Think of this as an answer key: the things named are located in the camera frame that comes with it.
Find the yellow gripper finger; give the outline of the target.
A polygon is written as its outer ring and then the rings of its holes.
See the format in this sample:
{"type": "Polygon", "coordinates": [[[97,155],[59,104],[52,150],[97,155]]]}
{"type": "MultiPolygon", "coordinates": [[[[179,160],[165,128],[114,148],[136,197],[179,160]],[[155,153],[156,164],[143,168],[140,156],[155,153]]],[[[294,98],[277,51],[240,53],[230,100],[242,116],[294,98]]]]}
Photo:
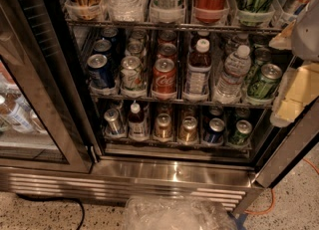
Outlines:
{"type": "Polygon", "coordinates": [[[271,124],[277,127],[289,126],[301,115],[305,107],[318,97],[318,63],[306,62],[297,69],[288,68],[273,102],[271,124]]]}
{"type": "Polygon", "coordinates": [[[269,42],[269,46],[276,50],[292,50],[292,32],[296,21],[292,21],[269,42]]]}

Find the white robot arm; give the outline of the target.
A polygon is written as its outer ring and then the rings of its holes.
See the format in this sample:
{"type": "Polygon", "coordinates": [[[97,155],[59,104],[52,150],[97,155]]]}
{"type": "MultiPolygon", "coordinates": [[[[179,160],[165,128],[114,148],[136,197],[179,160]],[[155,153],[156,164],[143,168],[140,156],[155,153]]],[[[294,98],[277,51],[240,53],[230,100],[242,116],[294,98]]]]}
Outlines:
{"type": "Polygon", "coordinates": [[[291,50],[303,61],[301,67],[289,68],[283,75],[273,102],[271,124],[286,127],[319,97],[319,0],[311,0],[269,46],[291,50]]]}

